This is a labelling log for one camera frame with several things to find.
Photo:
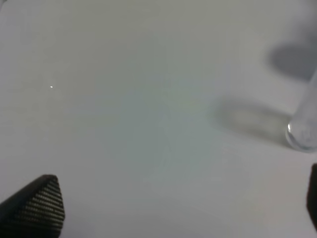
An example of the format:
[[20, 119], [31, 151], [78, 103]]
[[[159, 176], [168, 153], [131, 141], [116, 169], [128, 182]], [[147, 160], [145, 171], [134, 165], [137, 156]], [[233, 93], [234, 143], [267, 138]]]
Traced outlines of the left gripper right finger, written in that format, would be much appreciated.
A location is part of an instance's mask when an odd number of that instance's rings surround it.
[[306, 207], [315, 229], [317, 229], [317, 165], [313, 164], [309, 179]]

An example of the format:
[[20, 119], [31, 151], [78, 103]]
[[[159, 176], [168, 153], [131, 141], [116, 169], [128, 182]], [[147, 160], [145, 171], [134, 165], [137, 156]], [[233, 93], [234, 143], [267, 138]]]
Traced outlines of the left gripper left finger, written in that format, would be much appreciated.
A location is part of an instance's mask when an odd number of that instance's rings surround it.
[[65, 210], [58, 178], [42, 175], [0, 203], [2, 238], [58, 238]]

